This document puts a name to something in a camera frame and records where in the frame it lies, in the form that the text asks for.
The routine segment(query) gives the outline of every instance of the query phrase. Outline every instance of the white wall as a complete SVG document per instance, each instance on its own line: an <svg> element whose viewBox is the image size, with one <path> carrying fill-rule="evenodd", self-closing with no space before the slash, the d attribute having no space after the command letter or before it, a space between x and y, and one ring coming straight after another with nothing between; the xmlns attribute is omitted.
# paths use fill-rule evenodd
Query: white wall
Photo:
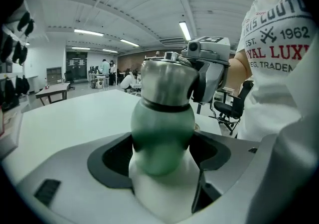
<svg viewBox="0 0 319 224"><path fill-rule="evenodd" d="M107 62L110 62L111 60L114 61L115 64L117 64L117 57L114 55L104 54L104 53L95 53L95 52L88 52L88 58L87 58L87 71L90 70L91 66L101 66L103 59L106 59Z"/></svg>
<svg viewBox="0 0 319 224"><path fill-rule="evenodd" d="M65 72L65 40L50 38L49 42L32 43L28 48L25 62L25 76L38 76L39 87L45 86L46 69L62 67L62 77Z"/></svg>

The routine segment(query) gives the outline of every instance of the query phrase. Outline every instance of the black chair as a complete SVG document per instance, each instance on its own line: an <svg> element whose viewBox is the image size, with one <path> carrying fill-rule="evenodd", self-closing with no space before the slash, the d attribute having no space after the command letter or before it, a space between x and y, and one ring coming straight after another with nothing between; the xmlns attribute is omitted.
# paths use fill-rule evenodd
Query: black chair
<svg viewBox="0 0 319 224"><path fill-rule="evenodd" d="M70 83L69 89L74 89L74 90L75 90L75 87L74 87L74 86L71 86L72 83L74 83L74 78L73 78L72 71L66 71L66 72L64 73L64 76L65 76L65 82L66 82L66 83Z"/></svg>
<svg viewBox="0 0 319 224"><path fill-rule="evenodd" d="M239 93L238 97L228 94L230 97L233 98L232 106L219 101L216 101L214 103L215 109L220 112L218 123L219 124L224 123L226 127L230 130L230 135L233 134L235 127L237 126L241 116L243 115L245 99L248 93L250 92L250 90L253 88L253 86L254 86L253 81L245 81L243 83L243 89ZM238 122L229 124L230 117L232 117L233 119L238 119Z"/></svg>

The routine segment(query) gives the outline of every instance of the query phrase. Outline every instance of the black sticker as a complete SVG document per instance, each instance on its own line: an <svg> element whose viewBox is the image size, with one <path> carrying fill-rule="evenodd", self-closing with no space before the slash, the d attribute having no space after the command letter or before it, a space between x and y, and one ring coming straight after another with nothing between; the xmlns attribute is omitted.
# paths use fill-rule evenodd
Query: black sticker
<svg viewBox="0 0 319 224"><path fill-rule="evenodd" d="M224 39L224 37L207 36L207 37L200 39L200 42L218 43L223 39Z"/></svg>

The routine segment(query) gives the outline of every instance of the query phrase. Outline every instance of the doorway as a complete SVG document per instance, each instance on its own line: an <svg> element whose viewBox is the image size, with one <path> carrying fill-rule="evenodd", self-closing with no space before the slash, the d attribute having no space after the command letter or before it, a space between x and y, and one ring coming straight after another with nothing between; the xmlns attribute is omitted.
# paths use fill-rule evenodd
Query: doorway
<svg viewBox="0 0 319 224"><path fill-rule="evenodd" d="M71 71L74 80L87 79L87 52L66 52L66 71Z"/></svg>

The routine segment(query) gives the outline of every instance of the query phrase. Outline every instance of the brown wall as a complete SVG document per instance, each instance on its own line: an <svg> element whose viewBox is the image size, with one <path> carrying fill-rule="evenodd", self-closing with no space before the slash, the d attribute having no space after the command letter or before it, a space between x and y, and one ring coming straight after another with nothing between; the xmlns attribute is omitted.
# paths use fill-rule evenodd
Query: brown wall
<svg viewBox="0 0 319 224"><path fill-rule="evenodd" d="M159 56L163 57L166 51L159 51ZM154 57L156 55L156 51L147 51L142 53L130 54L125 56L118 57L118 68L121 72L125 71L127 68L129 69L138 69L140 71L141 65L147 57Z"/></svg>

